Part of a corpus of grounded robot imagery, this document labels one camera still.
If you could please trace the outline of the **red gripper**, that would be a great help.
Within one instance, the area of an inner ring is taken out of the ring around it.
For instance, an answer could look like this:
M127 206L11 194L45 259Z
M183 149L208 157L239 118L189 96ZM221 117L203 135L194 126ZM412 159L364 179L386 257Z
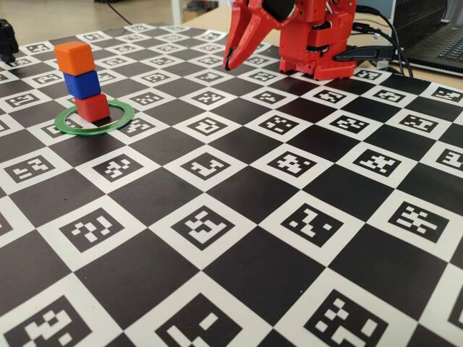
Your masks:
M233 1L223 68L236 69L272 31L311 30L311 1Z

